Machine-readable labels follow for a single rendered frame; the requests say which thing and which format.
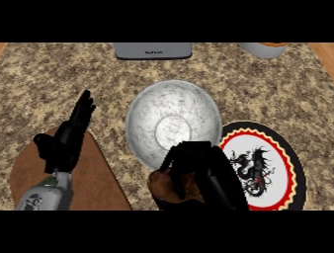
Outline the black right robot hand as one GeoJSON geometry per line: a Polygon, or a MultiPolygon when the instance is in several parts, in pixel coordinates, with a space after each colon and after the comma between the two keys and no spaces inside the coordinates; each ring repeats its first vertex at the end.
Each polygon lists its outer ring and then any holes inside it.
{"type": "Polygon", "coordinates": [[[161,168],[168,171],[177,196],[184,198],[180,176],[192,174],[203,202],[171,204],[153,197],[162,211],[248,211],[242,183],[230,161],[209,141],[183,141],[168,153],[161,168]]]}

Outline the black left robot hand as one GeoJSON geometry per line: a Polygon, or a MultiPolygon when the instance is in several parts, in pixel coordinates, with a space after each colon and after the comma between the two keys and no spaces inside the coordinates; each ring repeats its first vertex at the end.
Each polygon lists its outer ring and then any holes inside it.
{"type": "Polygon", "coordinates": [[[54,135],[38,133],[33,143],[39,151],[39,157],[45,160],[45,172],[69,173],[76,165],[84,134],[90,124],[96,105],[85,90],[78,98],[69,119],[62,122],[54,135]]]}

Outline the brown sweet potato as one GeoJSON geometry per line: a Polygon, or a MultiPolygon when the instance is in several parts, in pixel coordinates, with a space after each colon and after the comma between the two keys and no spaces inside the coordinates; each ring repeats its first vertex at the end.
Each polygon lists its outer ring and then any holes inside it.
{"type": "Polygon", "coordinates": [[[180,204],[186,201],[203,202],[199,189],[195,183],[193,175],[183,174],[180,176],[181,186],[184,188],[184,198],[177,196],[175,190],[172,188],[172,183],[168,175],[168,171],[153,171],[149,176],[149,190],[155,198],[171,204],[180,204]]]}

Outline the dragon print plate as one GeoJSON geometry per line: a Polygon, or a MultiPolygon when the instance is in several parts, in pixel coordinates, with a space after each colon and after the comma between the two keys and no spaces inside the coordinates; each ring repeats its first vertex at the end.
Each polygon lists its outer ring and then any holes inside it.
{"type": "Polygon", "coordinates": [[[239,178],[251,211],[301,211],[303,166],[282,135],[255,122],[223,126],[220,148],[239,178]]]}

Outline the white marble bowl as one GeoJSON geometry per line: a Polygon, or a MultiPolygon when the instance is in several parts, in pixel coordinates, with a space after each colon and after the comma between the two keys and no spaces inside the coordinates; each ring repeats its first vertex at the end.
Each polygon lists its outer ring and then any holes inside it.
{"type": "Polygon", "coordinates": [[[135,96],[125,117],[125,138],[131,152],[158,170],[168,150],[183,141],[220,143],[223,123],[206,91],[183,80],[152,84],[135,96]]]}

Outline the brown wooden cutting board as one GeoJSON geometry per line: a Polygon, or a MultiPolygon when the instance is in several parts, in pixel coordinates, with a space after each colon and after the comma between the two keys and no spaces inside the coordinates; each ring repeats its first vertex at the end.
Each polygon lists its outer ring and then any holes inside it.
{"type": "MultiPolygon", "coordinates": [[[[32,141],[14,160],[10,190],[14,204],[29,188],[48,177],[45,161],[32,141]]],[[[72,170],[72,211],[130,211],[131,205],[90,131],[85,132],[76,166],[72,170]]]]}

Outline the grey appliance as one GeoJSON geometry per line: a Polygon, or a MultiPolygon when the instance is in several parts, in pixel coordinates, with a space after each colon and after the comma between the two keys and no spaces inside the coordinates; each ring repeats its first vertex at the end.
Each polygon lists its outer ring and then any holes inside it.
{"type": "Polygon", "coordinates": [[[180,59],[192,56],[190,42],[115,42],[119,59],[180,59]]]}

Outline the white cup with brown top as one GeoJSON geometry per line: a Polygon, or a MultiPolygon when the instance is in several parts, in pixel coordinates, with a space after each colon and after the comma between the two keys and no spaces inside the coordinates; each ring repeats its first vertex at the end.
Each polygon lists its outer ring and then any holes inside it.
{"type": "Polygon", "coordinates": [[[288,43],[242,42],[240,46],[251,55],[260,58],[276,58],[283,53],[288,43]]]}

